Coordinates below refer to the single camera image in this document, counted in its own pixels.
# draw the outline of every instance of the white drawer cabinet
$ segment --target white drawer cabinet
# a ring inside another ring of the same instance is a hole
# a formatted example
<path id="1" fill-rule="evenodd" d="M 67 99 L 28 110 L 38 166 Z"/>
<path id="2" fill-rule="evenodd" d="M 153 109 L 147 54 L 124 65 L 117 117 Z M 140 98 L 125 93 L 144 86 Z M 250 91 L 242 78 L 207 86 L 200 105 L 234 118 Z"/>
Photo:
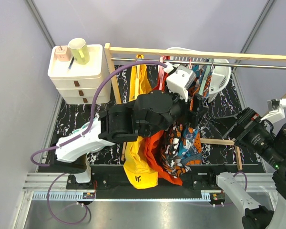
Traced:
<path id="1" fill-rule="evenodd" d="M 67 104 L 88 104 L 92 102 L 95 92 L 102 81 L 109 75 L 103 47 L 99 44 L 87 45 L 90 61 L 78 64 L 75 60 L 71 67 L 68 62 L 61 62 L 55 56 L 54 47 L 51 54 L 48 76 Z M 101 90 L 97 103 L 110 100 L 111 81 Z"/>

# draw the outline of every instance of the clothing rack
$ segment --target clothing rack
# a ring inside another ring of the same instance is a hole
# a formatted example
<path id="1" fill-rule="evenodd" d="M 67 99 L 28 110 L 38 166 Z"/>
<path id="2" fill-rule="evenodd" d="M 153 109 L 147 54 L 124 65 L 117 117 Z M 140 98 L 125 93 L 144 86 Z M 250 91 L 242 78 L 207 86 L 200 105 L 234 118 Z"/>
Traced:
<path id="1" fill-rule="evenodd" d="M 147 59 L 135 59 L 135 58 L 113 58 L 112 54 L 143 54 L 154 56 L 173 56 L 173 57 L 191 57 L 191 58 L 211 58 L 211 59 L 228 59 L 228 60 L 240 60 L 240 61 L 278 61 L 286 62 L 286 55 L 265 55 L 265 54 L 248 54 L 248 53 L 225 53 L 225 52 L 196 52 L 196 51 L 181 51 L 181 50 L 162 50 L 162 49 L 142 49 L 142 48 L 123 48 L 123 47 L 111 47 L 110 43 L 106 43 L 104 47 L 106 60 L 108 63 L 109 72 L 114 71 L 114 61 L 143 61 Z M 187 64 L 189 61 L 184 60 L 163 60 L 163 62 Z M 263 69 L 279 69 L 286 70 L 286 66 L 276 65 L 256 65 L 256 64 L 236 64 L 236 63 L 216 63 L 216 62 L 195 62 L 192 64 L 200 65 L 213 65 L 213 66 L 227 66 L 227 67 L 244 67 L 244 68 L 263 68 Z M 111 79 L 113 93 L 117 104 L 121 104 L 121 95 L 118 87 L 118 81 L 116 76 Z M 217 145 L 230 145 L 233 146 L 234 142 L 223 139 L 203 139 L 202 144 L 217 144 Z M 126 143 L 123 144 L 123 152 L 125 151 Z M 242 170 L 240 148 L 235 147 L 236 161 L 238 170 Z"/>

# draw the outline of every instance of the white laundry basket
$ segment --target white laundry basket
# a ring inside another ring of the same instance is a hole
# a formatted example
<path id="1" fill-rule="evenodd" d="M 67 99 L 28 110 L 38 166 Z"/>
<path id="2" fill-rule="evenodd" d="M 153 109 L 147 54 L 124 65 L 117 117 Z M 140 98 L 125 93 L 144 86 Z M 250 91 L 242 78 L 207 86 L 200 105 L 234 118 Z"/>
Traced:
<path id="1" fill-rule="evenodd" d="M 180 47 L 172 47 L 172 48 L 168 48 L 168 50 L 200 52 L 200 51 L 185 49 L 185 48 L 180 48 Z M 188 61 L 189 57 L 171 56 L 170 60 Z M 194 58 L 193 61 L 203 61 L 203 60 L 202 58 Z M 214 59 L 214 62 L 229 63 L 229 61 L 225 59 Z M 217 96 L 217 94 L 221 92 L 227 86 L 227 84 L 229 83 L 230 77 L 231 77 L 230 67 L 224 67 L 224 66 L 215 67 L 212 73 L 212 79 L 210 83 L 208 103 L 212 102 Z"/>

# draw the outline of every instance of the yellow garment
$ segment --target yellow garment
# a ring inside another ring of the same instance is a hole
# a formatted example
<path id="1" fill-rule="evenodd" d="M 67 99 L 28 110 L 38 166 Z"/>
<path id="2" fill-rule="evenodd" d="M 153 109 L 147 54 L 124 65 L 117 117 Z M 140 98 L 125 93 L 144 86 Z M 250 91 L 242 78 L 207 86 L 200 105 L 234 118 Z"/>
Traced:
<path id="1" fill-rule="evenodd" d="M 144 58 L 144 56 L 137 55 L 137 58 Z M 147 79 L 146 70 L 147 67 L 145 64 L 140 65 L 140 72 L 137 75 L 137 67 L 132 67 L 129 90 L 130 101 L 136 99 L 137 94 L 146 94 L 152 90 Z M 139 93 L 135 91 L 136 83 Z M 137 189 L 155 187 L 158 185 L 158 172 L 148 166 L 144 156 L 144 145 L 145 139 L 138 137 L 136 142 L 127 143 L 125 150 L 126 161 L 123 167 L 129 182 Z"/>

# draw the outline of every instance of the gray floor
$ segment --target gray floor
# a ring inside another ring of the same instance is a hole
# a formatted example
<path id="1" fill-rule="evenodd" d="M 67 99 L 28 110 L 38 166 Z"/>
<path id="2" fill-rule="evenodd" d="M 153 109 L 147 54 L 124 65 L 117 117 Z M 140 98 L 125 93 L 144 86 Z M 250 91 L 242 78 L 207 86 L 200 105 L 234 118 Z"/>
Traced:
<path id="1" fill-rule="evenodd" d="M 251 193 L 262 205 L 271 209 L 267 194 Z M 71 202 L 53 201 L 53 212 L 59 212 Z M 208 206 L 208 203 L 197 203 Z M 89 217 L 80 225 L 66 226 L 51 218 L 46 201 L 33 201 L 25 229 L 242 229 L 237 208 L 198 207 L 185 202 L 94 202 L 89 205 Z M 73 206 L 57 216 L 75 222 L 84 215 L 84 209 Z"/>

